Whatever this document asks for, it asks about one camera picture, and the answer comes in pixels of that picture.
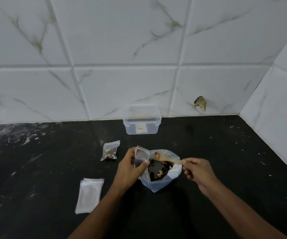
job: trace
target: plastic bag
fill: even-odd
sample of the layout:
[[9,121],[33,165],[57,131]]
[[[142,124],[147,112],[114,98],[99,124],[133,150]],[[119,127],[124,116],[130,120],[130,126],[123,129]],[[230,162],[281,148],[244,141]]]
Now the plastic bag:
[[[155,152],[158,153],[164,153],[166,156],[180,160],[180,157],[178,157],[176,154],[169,150],[165,149],[158,149],[158,150],[147,150],[145,148],[142,148],[140,146],[137,146],[135,148],[135,161],[134,161],[134,167],[138,167],[141,163],[146,162],[148,159],[154,159]],[[157,181],[151,181],[149,177],[149,171],[148,168],[141,174],[139,179],[141,180],[141,183],[146,186],[148,189],[150,189],[152,192],[157,192],[163,187],[167,186],[171,183],[174,179],[176,179],[182,170],[181,164],[174,164],[172,169],[168,171],[167,175],[162,180]]]
[[105,143],[103,146],[103,156],[101,158],[101,161],[105,159],[117,159],[116,152],[117,148],[120,145],[120,140],[115,141],[115,142],[108,142]]
[[80,183],[80,192],[76,204],[75,213],[90,213],[98,205],[104,179],[84,178]]

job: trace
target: left hand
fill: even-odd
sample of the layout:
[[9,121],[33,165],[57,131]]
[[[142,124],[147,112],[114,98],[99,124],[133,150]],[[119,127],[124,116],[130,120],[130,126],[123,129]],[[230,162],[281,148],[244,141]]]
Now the left hand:
[[143,162],[139,167],[134,168],[131,159],[135,157],[135,148],[128,149],[125,157],[118,164],[117,173],[112,187],[125,193],[146,170],[150,161]]

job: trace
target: label on container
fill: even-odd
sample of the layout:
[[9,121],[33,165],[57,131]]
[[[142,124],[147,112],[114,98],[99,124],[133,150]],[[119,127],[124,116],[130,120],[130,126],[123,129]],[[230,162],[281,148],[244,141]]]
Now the label on container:
[[136,133],[147,133],[147,124],[145,123],[136,123]]

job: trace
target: plastic container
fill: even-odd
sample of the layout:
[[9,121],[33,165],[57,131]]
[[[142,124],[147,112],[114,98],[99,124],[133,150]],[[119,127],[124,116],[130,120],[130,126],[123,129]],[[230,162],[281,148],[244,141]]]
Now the plastic container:
[[156,134],[161,123],[156,105],[130,105],[124,109],[123,123],[129,135]]

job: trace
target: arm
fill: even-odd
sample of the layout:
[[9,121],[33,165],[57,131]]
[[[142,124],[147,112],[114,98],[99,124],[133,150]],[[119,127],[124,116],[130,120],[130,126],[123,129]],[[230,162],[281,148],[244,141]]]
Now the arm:
[[134,168],[131,165],[131,159],[134,154],[135,148],[130,148],[119,163],[114,182],[107,194],[68,239],[98,239],[103,237],[114,208],[124,193],[136,182],[150,163],[148,160],[139,167]]
[[241,238],[287,238],[226,188],[214,175],[208,160],[187,158],[183,169]]

